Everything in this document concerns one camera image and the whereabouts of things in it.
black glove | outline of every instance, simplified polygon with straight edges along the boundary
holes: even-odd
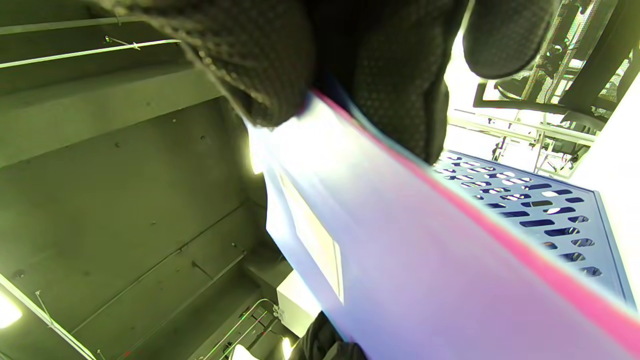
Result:
[[[467,0],[95,0],[183,40],[234,108],[275,127],[328,69],[380,131],[429,163],[444,142],[443,76]],[[557,0],[476,0],[469,67],[510,76],[535,59]]]

metal wall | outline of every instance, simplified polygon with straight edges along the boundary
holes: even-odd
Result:
[[[90,349],[125,353],[260,238],[219,105],[0,169],[0,272]]]
[[[162,40],[77,0],[12,2],[0,63]],[[175,44],[0,69],[0,274],[95,357],[187,359],[260,296],[243,269],[264,230],[246,130]],[[29,309],[0,329],[13,360],[81,359]],[[260,344],[265,355],[273,336]]]

pink edge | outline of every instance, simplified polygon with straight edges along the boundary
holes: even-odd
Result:
[[[339,114],[349,125],[360,134],[382,148],[389,156],[402,164],[407,170],[424,181],[432,189],[436,190],[442,197],[468,216],[479,227],[490,234],[498,241],[514,258],[519,260],[529,270],[536,274],[556,293],[578,309],[589,321],[601,328],[611,338],[617,341],[627,352],[640,359],[640,323],[626,314],[616,304],[600,296],[598,292],[590,287],[576,281],[571,274],[558,268],[558,265],[549,259],[540,256],[536,251],[523,243],[514,234],[503,229],[496,224],[482,211],[470,206],[465,199],[456,195],[437,180],[428,176],[423,169],[414,162],[397,153],[384,142],[370,134],[353,119],[353,117],[340,106],[335,104],[324,94],[313,91],[313,93],[325,102],[335,113]]]

metal rod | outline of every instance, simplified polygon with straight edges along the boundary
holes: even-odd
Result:
[[[243,207],[243,204],[238,205],[236,208],[234,208],[233,210],[229,211],[226,215],[224,215],[223,217],[217,219],[213,224],[207,226],[204,230],[200,231],[198,234],[196,234],[194,237],[192,237],[191,239],[189,239],[189,241],[187,241],[186,243],[182,244],[182,246],[180,246],[179,248],[175,249],[171,254],[167,255],[164,257],[164,259],[160,260],[157,264],[155,264],[152,268],[150,268],[149,270],[147,270],[144,274],[140,275],[136,280],[134,280],[130,285],[128,285],[126,288],[124,288],[124,290],[122,290],[121,292],[117,293],[114,297],[111,298],[111,300],[107,301],[106,304],[104,304],[100,309],[98,309],[96,312],[94,312],[91,316],[89,316],[85,321],[83,321],[80,325],[76,326],[75,329],[73,329],[73,331],[71,332],[72,334],[74,334],[76,331],[78,331],[82,326],[85,326],[91,319],[95,318],[96,316],[98,316],[99,313],[101,313],[103,310],[105,310],[107,307],[109,307],[109,305],[111,305],[112,303],[114,303],[116,300],[118,300],[118,298],[120,298],[122,295],[124,295],[127,291],[129,291],[130,289],[132,289],[134,286],[136,286],[137,284],[139,284],[144,278],[146,278],[146,276],[148,276],[149,274],[151,274],[155,269],[157,269],[160,265],[162,265],[165,261],[168,261],[172,256],[176,255],[176,254],[180,254],[182,252],[182,250],[187,247],[192,241],[195,241],[198,237],[200,237],[200,235],[204,234],[205,232],[207,232],[209,229],[211,229],[212,227],[214,227],[216,224],[220,223],[222,220],[226,219],[228,216],[230,216],[231,214],[235,213],[236,211],[238,211],[238,209],[241,209]],[[240,261],[240,259],[234,260],[234,262],[232,262],[232,264],[237,263],[238,261]],[[218,280],[219,276],[222,276],[224,274],[218,274],[218,276],[216,276],[214,279],[212,279],[212,281]]]
[[[122,44],[122,45],[137,45],[137,44],[136,44],[136,42],[132,42],[131,44],[129,44],[128,42],[124,42],[124,41],[122,41],[122,40],[118,40],[118,39],[113,38],[113,37],[111,37],[111,36],[109,36],[109,35],[106,35],[106,36],[104,37],[104,39],[106,40],[106,42],[112,42],[112,41],[115,41],[115,42],[117,42],[117,43],[119,43],[119,44]],[[134,47],[134,49],[135,49],[135,50],[140,50],[140,48],[139,48],[138,46]]]
[[[240,337],[238,338],[238,340],[236,340],[233,344],[231,344],[231,346],[229,346],[228,349],[226,349],[224,351],[224,353],[222,353],[222,356],[218,359],[218,360],[223,360],[225,358],[225,356],[227,356],[228,353],[230,353],[234,347],[236,347],[236,345],[240,342],[240,340],[242,340],[252,329],[253,327],[255,327],[262,318],[264,318],[264,315],[267,315],[269,311],[264,311],[262,313],[262,315],[260,315],[260,317],[258,317],[258,319],[256,319],[253,324],[251,324],[251,326],[249,327],[249,329],[247,329],[242,335],[240,335]]]
[[[558,11],[556,12],[556,17],[554,19],[554,23],[553,25],[551,25],[550,29],[557,29],[557,26],[560,24],[560,22],[562,21],[562,17],[558,16],[558,13],[560,12],[560,9],[567,3],[567,0],[564,0],[562,2],[562,4],[558,7]],[[545,39],[544,43],[542,43],[542,46],[540,46],[540,52],[542,54],[546,54],[549,47],[551,46],[551,40],[553,40],[554,38],[553,33],[549,33],[547,35],[547,38]],[[529,98],[529,95],[531,95],[531,92],[533,91],[533,86],[536,84],[536,80],[538,78],[538,76],[540,75],[540,68],[539,66],[542,65],[544,61],[544,56],[540,56],[538,57],[538,61],[536,62],[535,66],[533,67],[533,71],[531,72],[531,75],[529,76],[529,81],[527,82],[527,86],[525,86],[524,91],[522,92],[522,100],[527,100]]]
[[[269,323],[267,323],[267,326],[265,326],[264,330],[262,330],[262,332],[255,337],[255,339],[253,339],[253,341],[249,344],[249,346],[246,347],[247,350],[251,350],[253,349],[253,347],[255,345],[257,345],[260,340],[262,340],[262,338],[269,333],[269,331],[271,331],[271,329],[273,329],[273,326],[278,322],[278,318],[277,317],[273,317],[273,319],[271,319],[271,321]]]
[[[508,119],[501,119],[495,116],[489,116],[489,115],[485,115],[482,113],[469,113],[467,111],[461,111],[461,110],[456,110],[456,116],[449,116],[449,123],[452,125],[458,125],[458,126],[474,126],[476,128],[482,129],[482,130],[486,130],[486,131],[491,131],[500,135],[507,135],[507,136],[512,136],[515,138],[521,138],[525,135],[522,134],[518,134],[518,133],[512,133],[511,131],[506,131],[506,130],[501,130],[501,129],[497,129],[494,128],[492,126],[487,126],[484,124],[481,124],[479,122],[473,121],[468,119],[469,117],[473,116],[474,118],[476,117],[490,117],[493,120],[499,120],[499,121],[505,121],[505,122],[510,122],[512,124],[518,124],[521,126],[526,126],[526,127],[530,127],[532,129],[536,129],[536,130],[540,130],[540,131],[545,131],[546,132],[546,136],[547,137],[554,137],[554,138],[558,138],[558,139],[563,139],[563,140],[569,140],[571,142],[575,142],[575,143],[579,143],[582,145],[587,145],[587,146],[592,146],[593,143],[595,143],[596,141],[596,136],[591,135],[591,134],[584,134],[584,133],[579,133],[578,131],[573,131],[573,130],[569,130],[569,129],[565,129],[563,127],[556,127],[556,126],[551,126],[551,125],[544,125],[544,124],[527,124],[525,122],[520,122],[517,120],[508,120]]]
[[[42,305],[42,309],[44,310],[44,312],[47,313],[47,316],[49,317],[49,327],[51,327],[53,325],[53,319],[51,318],[51,314],[49,314],[49,310],[47,310],[47,307],[44,306],[44,302],[42,302],[42,298],[40,297],[40,290],[36,291],[36,297],[38,298],[40,305]]]
[[[222,344],[229,336],[231,336],[231,334],[233,334],[234,331],[236,331],[237,327],[240,326],[240,323],[242,323],[242,321],[244,321],[244,319],[253,312],[253,310],[262,302],[268,301],[270,302],[272,305],[275,306],[275,304],[269,300],[269,299],[260,299],[258,301],[255,302],[255,304],[251,307],[251,309],[249,309],[241,318],[240,320],[233,326],[233,328],[231,328],[231,330],[229,330],[229,332],[227,333],[227,335],[225,335],[224,338],[222,338],[222,340],[220,340],[216,346],[213,347],[213,349],[211,349],[211,351],[207,354],[207,356],[205,356],[203,358],[203,360],[207,360],[209,358],[209,356],[211,356],[216,349],[218,349],[218,347],[220,346],[220,344]]]
[[[77,341],[71,334],[69,334],[62,326],[55,322],[47,313],[40,309],[29,297],[13,285],[9,279],[0,274],[0,285],[4,286],[13,296],[23,303],[29,310],[37,315],[46,324],[51,325],[53,331],[57,332],[69,345],[76,349],[85,359],[96,360],[93,354]]]
[[[46,31],[46,30],[57,30],[57,29],[83,28],[85,26],[110,25],[110,24],[120,24],[123,22],[138,22],[138,21],[142,21],[142,17],[138,17],[138,16],[103,17],[99,19],[56,21],[56,22],[43,22],[41,24],[3,26],[0,28],[0,35],[32,33],[35,31]]]
[[[184,310],[189,304],[191,304],[197,297],[199,297],[203,292],[205,292],[211,285],[213,285],[216,281],[218,281],[221,277],[223,277],[231,268],[233,268],[240,260],[244,258],[246,254],[240,254],[240,256],[236,257],[229,265],[227,265],[218,275],[216,275],[213,279],[211,279],[205,286],[203,286],[197,293],[195,293],[192,297],[190,297],[187,301],[185,301],[180,307],[174,310],[171,315],[169,315],[166,319],[164,319],[161,323],[159,323],[153,330],[151,330],[147,335],[140,338],[134,345],[129,347],[129,351],[122,354],[118,357],[117,360],[122,360],[127,357],[126,354],[133,353],[142,343],[147,341],[151,336],[153,336],[158,330],[160,330],[166,323],[168,323],[171,319],[175,318],[182,310]]]
[[[143,42],[141,44],[134,44],[134,45],[122,45],[122,46],[114,46],[114,47],[105,47],[103,49],[79,51],[77,53],[68,53],[68,54],[61,54],[61,55],[45,56],[43,58],[35,58],[35,59],[28,59],[28,60],[13,61],[13,62],[10,62],[10,63],[3,63],[3,64],[0,64],[0,69],[3,69],[5,67],[14,67],[14,66],[27,65],[27,64],[32,64],[32,63],[40,63],[40,62],[43,62],[43,61],[58,60],[58,59],[65,59],[65,58],[73,58],[75,56],[106,53],[108,51],[116,51],[116,50],[124,50],[124,49],[135,49],[137,47],[142,47],[142,46],[151,46],[151,45],[159,45],[159,44],[170,44],[170,43],[176,43],[176,42],[180,42],[180,40],[151,41],[151,42]]]
[[[551,91],[548,92],[547,98],[544,99],[545,102],[549,102],[549,100],[553,99],[553,96],[556,96],[556,91],[558,86],[560,85],[560,81],[564,78],[564,74],[566,74],[566,70],[569,67],[569,62],[571,61],[571,59],[573,58],[573,55],[577,51],[578,46],[580,46],[580,43],[582,42],[582,38],[586,33],[586,29],[589,27],[589,24],[591,24],[591,18],[593,18],[595,12],[598,9],[599,4],[600,4],[599,1],[591,2],[591,5],[587,10],[588,12],[587,19],[582,23],[582,26],[578,29],[576,34],[574,34],[573,39],[571,41],[571,47],[569,48],[569,50],[567,50],[566,54],[564,54],[564,58],[560,63],[559,70],[554,75],[554,78],[553,78],[553,81],[551,82],[551,87],[550,87]]]

metal frame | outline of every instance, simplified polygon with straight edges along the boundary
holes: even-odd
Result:
[[[527,83],[527,87],[525,87],[525,91],[523,92],[524,100],[484,100],[483,95],[486,90],[486,81],[481,81],[476,88],[473,106],[475,108],[535,110],[554,114],[564,114],[572,110],[593,116],[591,106],[595,104],[600,92],[609,82],[613,74],[615,74],[622,61],[628,56],[631,48],[637,45],[637,37],[630,35],[640,33],[640,22],[637,21],[636,16],[639,12],[640,0],[618,0],[591,55],[586,60],[578,76],[573,80],[571,87],[567,89],[560,98],[558,104],[541,104],[528,100],[531,93],[532,81],[537,76],[536,74],[540,73],[538,64],[536,64]],[[549,41],[550,37],[545,39],[541,47],[542,51],[548,49]],[[562,77],[556,76],[555,78],[558,80],[552,85],[557,87]],[[604,117],[598,118],[604,121],[607,120]]]
[[[0,35],[32,33],[36,31],[47,31],[47,30],[57,30],[57,29],[83,28],[85,26],[96,26],[96,25],[111,25],[111,24],[120,25],[125,22],[138,22],[138,21],[142,21],[142,17],[138,17],[138,16],[102,17],[99,19],[56,21],[56,22],[43,22],[41,24],[3,26],[2,28],[0,28]]]

